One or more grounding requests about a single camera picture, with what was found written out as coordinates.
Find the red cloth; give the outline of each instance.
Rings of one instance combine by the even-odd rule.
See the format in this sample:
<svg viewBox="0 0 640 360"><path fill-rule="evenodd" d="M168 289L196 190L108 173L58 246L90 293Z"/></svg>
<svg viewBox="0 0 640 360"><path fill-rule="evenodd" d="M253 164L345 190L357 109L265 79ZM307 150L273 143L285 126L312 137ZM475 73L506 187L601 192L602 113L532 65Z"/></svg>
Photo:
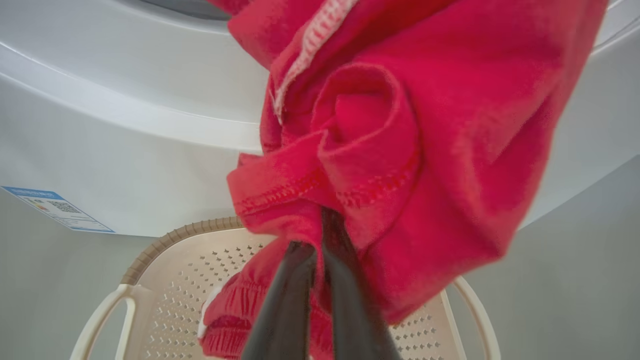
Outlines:
<svg viewBox="0 0 640 360"><path fill-rule="evenodd" d="M309 45L319 7L349 0L212 1L271 71L266 155L242 156L228 182L245 226L279 236L204 309L204 352L227 358L240 355L288 242L318 247L321 206L345 216L390 323L503 256L607 4L360 0L327 15L344 22ZM330 315L312 301L311 354L329 359Z"/></svg>

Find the pink fabric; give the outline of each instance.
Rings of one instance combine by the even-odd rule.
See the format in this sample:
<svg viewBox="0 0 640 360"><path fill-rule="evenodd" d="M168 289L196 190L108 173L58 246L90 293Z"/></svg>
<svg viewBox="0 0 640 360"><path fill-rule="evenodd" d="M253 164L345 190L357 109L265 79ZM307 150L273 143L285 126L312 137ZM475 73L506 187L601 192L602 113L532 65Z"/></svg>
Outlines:
<svg viewBox="0 0 640 360"><path fill-rule="evenodd" d="M287 87L281 126L274 95L330 1L343 0L214 1L271 71L265 156L242 156L228 182L245 226L278 239L205 309L207 355L239 357L288 242L319 246L321 206L345 216L390 323L503 256L607 4L360 0ZM331 321L317 294L310 349L322 360Z"/></svg>

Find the fabric fold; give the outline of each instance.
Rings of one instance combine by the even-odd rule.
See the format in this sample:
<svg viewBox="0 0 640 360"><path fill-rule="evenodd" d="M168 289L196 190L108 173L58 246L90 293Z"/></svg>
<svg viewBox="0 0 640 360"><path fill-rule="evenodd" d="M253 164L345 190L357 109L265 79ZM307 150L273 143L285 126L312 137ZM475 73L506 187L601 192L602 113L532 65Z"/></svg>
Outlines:
<svg viewBox="0 0 640 360"><path fill-rule="evenodd" d="M231 196L250 231L278 237L204 309L210 338L201 344L225 357L239 348L216 344L227 334L235 334L230 344L246 341L286 245L304 241L320 254L322 207L344 215L371 301L390 323L501 258L607 6L216 1L241 7L230 31L270 71L264 156L243 157L228 176ZM322 266L320 257L310 339L317 360L332 358L330 313L318 300Z"/></svg>

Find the white washing machine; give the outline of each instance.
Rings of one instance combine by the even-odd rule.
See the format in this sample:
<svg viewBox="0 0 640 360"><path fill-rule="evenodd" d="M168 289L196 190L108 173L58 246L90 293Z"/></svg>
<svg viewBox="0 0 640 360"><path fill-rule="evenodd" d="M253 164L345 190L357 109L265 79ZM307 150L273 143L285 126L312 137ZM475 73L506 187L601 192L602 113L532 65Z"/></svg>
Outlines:
<svg viewBox="0 0 640 360"><path fill-rule="evenodd" d="M640 0L610 10L525 223L640 153ZM199 0L0 1L0 186L72 229L234 214L268 73Z"/></svg>

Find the stitched seam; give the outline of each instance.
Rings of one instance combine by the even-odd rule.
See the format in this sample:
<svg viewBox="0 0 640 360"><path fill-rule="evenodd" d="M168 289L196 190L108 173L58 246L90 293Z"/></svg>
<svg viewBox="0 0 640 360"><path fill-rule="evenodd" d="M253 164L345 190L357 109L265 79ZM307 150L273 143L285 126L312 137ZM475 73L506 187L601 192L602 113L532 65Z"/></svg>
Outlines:
<svg viewBox="0 0 640 360"><path fill-rule="evenodd" d="M273 99L273 110L280 125L282 125L282 112L287 89L298 75L309 68L318 50L340 28L347 14L357 2L358 0L326 0L305 29L300 54L293 61Z"/></svg>
<svg viewBox="0 0 640 360"><path fill-rule="evenodd" d="M234 207L239 215L249 215L264 210L273 204L282 204L317 188L322 183L323 172L316 168L307 175L285 185L277 186L260 195L255 195L235 202Z"/></svg>
<svg viewBox="0 0 640 360"><path fill-rule="evenodd" d="M276 144L276 143L263 143L262 144L262 149L266 150L266 151L273 151L273 150L277 150L280 148L280 144Z"/></svg>
<svg viewBox="0 0 640 360"><path fill-rule="evenodd" d="M366 184L359 185L354 190L336 192L338 201L347 208L361 208L373 204L387 193L396 191L411 178L411 173L418 165L419 155L419 151L414 151L407 163L392 173L374 176Z"/></svg>
<svg viewBox="0 0 640 360"><path fill-rule="evenodd" d="M218 346L213 350L218 354L221 354L223 357L233 357L234 359L237 359L238 358L237 354L240 351L242 351L242 346L244 345L244 343L240 343L238 341L238 337L248 336L250 331L236 329L232 327L215 327L212 329L207 329L207 333L209 337L212 339L218 338L222 340L229 340L229 338L233 337L233 340L236 340L236 343L233 344L231 348L226 348L226 346L228 346L226 344L226 341L225 342L216 341Z"/></svg>
<svg viewBox="0 0 640 360"><path fill-rule="evenodd" d="M252 282L251 280L246 280L246 279L243 279L241 283L233 284L232 286L235 286L236 288L256 291L257 293L261 293L261 294L266 293L268 290L268 288L265 288L264 286L258 285L255 282Z"/></svg>

